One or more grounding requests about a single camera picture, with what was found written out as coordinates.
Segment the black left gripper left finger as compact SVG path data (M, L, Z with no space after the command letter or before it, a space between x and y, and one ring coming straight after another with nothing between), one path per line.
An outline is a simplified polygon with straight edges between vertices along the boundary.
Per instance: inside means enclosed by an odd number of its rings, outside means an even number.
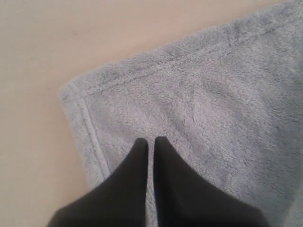
M118 168L98 187L59 209L50 227L143 227L148 143L136 139Z

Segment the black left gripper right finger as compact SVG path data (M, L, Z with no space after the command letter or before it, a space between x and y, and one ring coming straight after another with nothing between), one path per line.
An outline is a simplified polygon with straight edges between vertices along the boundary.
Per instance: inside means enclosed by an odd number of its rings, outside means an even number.
M154 143L153 183L160 227L266 227L260 210L195 172L166 137Z

